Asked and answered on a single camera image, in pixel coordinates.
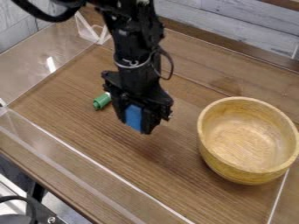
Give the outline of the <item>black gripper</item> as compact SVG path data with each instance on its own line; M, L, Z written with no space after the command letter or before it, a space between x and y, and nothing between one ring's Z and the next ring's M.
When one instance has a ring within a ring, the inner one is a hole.
M110 93L115 117L126 121L125 110L133 104L141 109L141 133L149 135L161 120L168 120L172 113L173 98L160 85L160 80L169 80L173 72L161 76L161 59L137 60L114 59L115 71L103 71L103 89Z

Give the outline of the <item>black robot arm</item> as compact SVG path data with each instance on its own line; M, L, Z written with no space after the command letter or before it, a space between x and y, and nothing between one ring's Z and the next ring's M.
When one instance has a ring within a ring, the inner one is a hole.
M160 85L164 24L153 0L87 0L102 17L113 39L115 71L101 73L115 117L139 133L152 133L168 120L173 99Z

